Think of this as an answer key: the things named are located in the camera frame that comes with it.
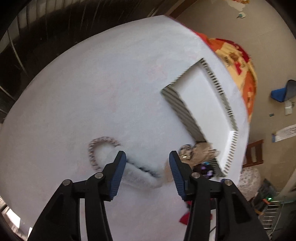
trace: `black cable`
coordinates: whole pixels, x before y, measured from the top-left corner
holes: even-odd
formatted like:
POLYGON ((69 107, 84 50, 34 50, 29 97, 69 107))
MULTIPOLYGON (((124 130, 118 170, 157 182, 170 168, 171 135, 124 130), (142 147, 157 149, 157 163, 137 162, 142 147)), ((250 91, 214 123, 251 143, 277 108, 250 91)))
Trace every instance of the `black cable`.
POLYGON ((215 227, 213 227, 211 230, 210 230, 210 233, 214 230, 216 228, 216 226, 215 227))

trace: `blue gripper pad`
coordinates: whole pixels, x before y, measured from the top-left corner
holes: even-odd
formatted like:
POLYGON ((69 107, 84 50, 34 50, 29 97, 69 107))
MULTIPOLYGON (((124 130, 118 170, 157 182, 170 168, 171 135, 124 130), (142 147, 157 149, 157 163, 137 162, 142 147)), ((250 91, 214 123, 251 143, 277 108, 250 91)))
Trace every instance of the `blue gripper pad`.
POLYGON ((179 167, 177 165, 177 161, 181 162, 180 159, 176 160, 173 151, 171 151, 170 156, 169 156, 169 163, 170 163, 170 169, 173 174, 174 182, 178 191, 179 196, 184 200, 186 197, 185 193, 185 182, 182 177, 182 174, 179 170, 179 167))
POLYGON ((123 151, 119 151, 114 163, 117 163, 116 170, 110 180, 109 196, 112 200, 116 195, 121 182, 124 168, 126 166, 126 154, 123 151))

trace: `orange patterned cloth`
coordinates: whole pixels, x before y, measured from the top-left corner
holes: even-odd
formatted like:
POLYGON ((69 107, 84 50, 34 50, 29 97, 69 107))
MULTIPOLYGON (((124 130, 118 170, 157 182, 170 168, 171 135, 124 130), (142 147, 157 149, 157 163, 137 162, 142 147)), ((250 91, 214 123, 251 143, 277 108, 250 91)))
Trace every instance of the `orange patterned cloth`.
POLYGON ((240 90, 251 121, 257 90, 257 75, 251 58, 238 44, 225 39, 209 39, 205 34, 198 36, 220 57, 232 79, 240 90))

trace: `open box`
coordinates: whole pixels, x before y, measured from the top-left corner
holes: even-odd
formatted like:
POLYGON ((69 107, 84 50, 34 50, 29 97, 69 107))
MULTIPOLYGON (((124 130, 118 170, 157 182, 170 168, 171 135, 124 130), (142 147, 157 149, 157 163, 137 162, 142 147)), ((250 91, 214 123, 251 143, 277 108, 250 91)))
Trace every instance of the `open box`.
POLYGON ((238 128, 231 106, 214 73, 202 58, 161 91, 196 141, 207 141, 220 154, 217 161, 227 176, 233 161, 238 128))

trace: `white tabletop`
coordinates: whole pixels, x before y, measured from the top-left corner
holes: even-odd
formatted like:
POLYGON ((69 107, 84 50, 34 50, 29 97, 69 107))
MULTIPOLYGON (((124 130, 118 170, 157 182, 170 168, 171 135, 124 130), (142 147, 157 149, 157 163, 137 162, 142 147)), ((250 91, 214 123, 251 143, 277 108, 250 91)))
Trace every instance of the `white tabletop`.
MULTIPOLYGON (((160 90, 201 58, 236 117, 239 139, 228 177, 237 183, 249 132, 241 94, 194 32, 157 16, 86 39, 34 78, 0 132, 1 197, 33 226, 64 179, 81 181, 95 173, 87 145, 101 136, 137 147, 135 152, 145 153, 140 161, 162 167, 171 150, 194 141, 160 90)), ((106 211, 115 241, 184 237, 186 226, 178 220, 186 206, 174 183, 148 191, 122 184, 106 211)))

